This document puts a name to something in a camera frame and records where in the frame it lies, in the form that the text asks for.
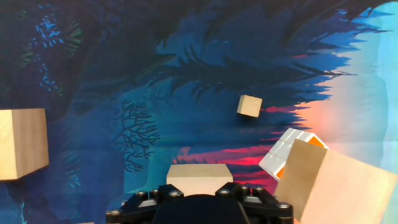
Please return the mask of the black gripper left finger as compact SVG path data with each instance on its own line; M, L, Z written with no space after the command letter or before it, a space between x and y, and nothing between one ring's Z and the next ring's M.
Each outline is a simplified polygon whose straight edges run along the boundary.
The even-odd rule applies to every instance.
M106 212L106 224L139 223L153 219L163 203L178 198L184 198L184 193L172 184L160 185L149 192L138 191L120 208Z

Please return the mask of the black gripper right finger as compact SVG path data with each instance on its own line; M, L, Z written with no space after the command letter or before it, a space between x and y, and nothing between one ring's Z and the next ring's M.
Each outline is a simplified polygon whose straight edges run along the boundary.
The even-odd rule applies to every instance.
M216 197L230 198L236 202L236 214L249 223L293 224L293 206L280 202L262 187L250 188L236 182L227 182L215 192Z

